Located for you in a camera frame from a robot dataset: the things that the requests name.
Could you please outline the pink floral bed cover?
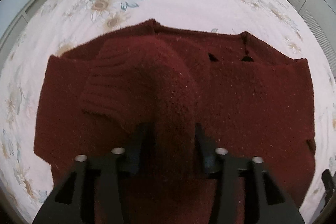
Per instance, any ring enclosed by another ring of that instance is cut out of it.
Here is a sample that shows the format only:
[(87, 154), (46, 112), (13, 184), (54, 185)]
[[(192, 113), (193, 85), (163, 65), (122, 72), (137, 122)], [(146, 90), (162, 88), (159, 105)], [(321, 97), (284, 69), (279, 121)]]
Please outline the pink floral bed cover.
[[(1, 0), (1, 36), (29, 0)], [(317, 39), (287, 0), (47, 0), (1, 69), (1, 186), (19, 221), (31, 223), (52, 188), (50, 165), (34, 154), (47, 61), (106, 32), (147, 19), (220, 34), (248, 31), (285, 55), (309, 61), (315, 93), (316, 171), (301, 206), (312, 223), (335, 171), (335, 75)]]

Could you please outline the dark red knitted sweater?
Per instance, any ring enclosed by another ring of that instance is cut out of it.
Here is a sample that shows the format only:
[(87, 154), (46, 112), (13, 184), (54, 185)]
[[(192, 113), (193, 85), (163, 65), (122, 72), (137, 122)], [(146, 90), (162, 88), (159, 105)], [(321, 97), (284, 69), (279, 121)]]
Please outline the dark red knitted sweater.
[(215, 182), (194, 171), (195, 125), (238, 157), (262, 157), (297, 206), (315, 171), (306, 59), (248, 32), (177, 30), (148, 20), (49, 58), (34, 153), (59, 182), (75, 156), (140, 148), (126, 180), (131, 223), (207, 223)]

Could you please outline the white left side cabinet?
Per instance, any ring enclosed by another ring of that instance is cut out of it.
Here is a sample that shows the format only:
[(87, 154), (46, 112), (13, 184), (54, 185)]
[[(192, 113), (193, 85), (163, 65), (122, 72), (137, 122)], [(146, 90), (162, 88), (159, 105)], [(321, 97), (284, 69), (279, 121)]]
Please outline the white left side cabinet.
[(46, 1), (47, 0), (29, 0), (17, 13), (1, 36), (1, 69), (17, 41), (17, 38), (19, 38), (19, 35), (25, 29), (25, 26), (29, 23), (30, 19)]

